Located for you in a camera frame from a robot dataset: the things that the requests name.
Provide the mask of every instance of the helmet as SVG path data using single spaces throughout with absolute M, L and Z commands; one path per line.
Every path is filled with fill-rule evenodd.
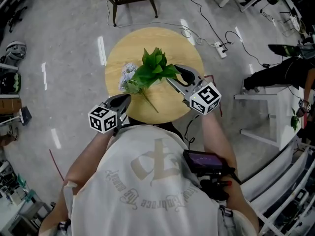
M 13 41 L 6 47 L 6 56 L 12 60 L 23 59 L 26 54 L 26 44 L 19 41 Z

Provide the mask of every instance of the round wooden table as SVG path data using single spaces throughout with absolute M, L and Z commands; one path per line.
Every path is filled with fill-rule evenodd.
M 105 81 L 110 96 L 123 93 L 119 90 L 123 66 L 129 62 L 137 66 L 142 65 L 144 48 L 150 54 L 155 47 L 162 48 L 162 52 L 166 53 L 167 64 L 187 65 L 196 69 L 201 77 L 204 76 L 201 57 L 185 37 L 165 28 L 143 28 L 122 38 L 108 57 Z M 161 83 L 150 86 L 145 95 L 158 113 L 142 95 L 132 94 L 131 104 L 127 110 L 128 116 L 148 124 L 158 124 L 174 121 L 190 110 L 182 102 L 183 95 L 176 92 L 165 78 Z

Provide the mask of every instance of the power outlet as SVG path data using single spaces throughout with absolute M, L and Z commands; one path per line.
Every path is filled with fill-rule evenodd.
M 220 55 L 221 59 L 223 59 L 226 57 L 226 53 L 223 52 L 223 47 L 220 47 L 220 44 L 221 44 L 220 42 L 214 43 L 218 54 Z

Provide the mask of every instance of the red wire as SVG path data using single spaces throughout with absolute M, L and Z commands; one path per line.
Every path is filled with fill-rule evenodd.
M 55 164 L 55 166 L 56 166 L 56 168 L 57 168 L 57 171 L 59 172 L 59 175 L 61 176 L 62 180 L 64 181 L 64 178 L 63 178 L 63 176 L 62 176 L 61 173 L 60 173 L 60 170 L 59 170 L 59 168 L 58 168 L 58 166 L 57 166 L 57 164 L 56 164 L 56 161 L 55 161 L 55 159 L 54 159 L 54 156 L 53 156 L 51 150 L 49 150 L 49 152 L 50 152 L 51 158 L 53 159 L 54 164 Z
M 213 81 L 213 85 L 215 85 L 215 87 L 217 87 L 216 83 L 215 83 L 215 78 L 213 77 L 213 75 L 207 75 L 205 76 L 205 78 L 208 78 L 208 77 L 211 77 L 212 78 L 212 81 Z M 219 103 L 219 109 L 220 109 L 220 115 L 222 117 L 223 113 L 222 113 L 222 109 L 221 109 L 221 101 Z

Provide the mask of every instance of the concrete floor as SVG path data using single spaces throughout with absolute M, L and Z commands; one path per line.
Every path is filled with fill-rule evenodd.
M 281 24 L 269 22 L 259 10 L 267 4 L 262 1 L 255 7 L 241 13 L 234 0 L 219 8 L 215 0 L 195 0 L 202 4 L 202 12 L 209 19 L 218 35 L 224 40 L 227 30 L 238 27 L 245 46 L 251 54 L 263 63 L 278 63 L 281 57 L 272 53 L 267 44 L 297 44 L 298 34 L 286 38 L 281 34 Z M 143 27 L 165 27 L 180 33 L 177 26 L 154 24 L 114 29 L 107 25 L 107 0 L 27 0 L 29 7 L 23 14 L 23 21 L 7 32 L 0 46 L 0 54 L 13 40 L 25 41 L 27 55 L 20 62 L 22 89 L 20 97 L 27 105 L 33 119 L 28 126 L 20 127 L 20 139 L 5 147 L 8 160 L 31 188 L 45 202 L 56 201 L 62 180 L 49 154 L 51 149 L 62 175 L 95 135 L 89 128 L 87 113 L 95 105 L 107 99 L 104 82 L 104 67 L 100 64 L 97 38 L 103 36 L 106 55 L 115 44 L 128 33 Z M 155 0 L 159 21 L 180 24 L 185 19 L 188 26 L 206 38 L 208 42 L 218 41 L 208 23 L 201 17 L 199 8 L 189 0 Z M 287 11 L 280 2 L 264 9 L 276 20 L 280 11 Z M 118 7 L 117 26 L 134 23 L 148 23 L 154 18 L 148 1 L 136 2 Z M 246 54 L 236 36 L 228 35 L 235 42 L 228 45 L 225 59 L 220 59 L 215 48 L 205 42 L 196 45 L 200 53 L 205 74 L 214 75 L 218 90 L 222 94 L 220 119 L 237 155 L 239 175 L 246 179 L 263 167 L 277 154 L 275 147 L 239 134 L 240 128 L 253 127 L 265 121 L 265 102 L 239 102 L 233 95 L 239 93 L 242 80 L 252 70 L 262 67 Z M 47 90 L 44 90 L 42 63 L 46 63 Z M 184 134 L 186 125 L 195 113 L 190 112 L 175 121 L 175 126 Z M 265 125 L 262 132 L 269 132 Z M 57 149 L 52 138 L 56 129 L 61 148 Z M 200 120 L 189 129 L 196 135 L 191 149 L 202 149 Z

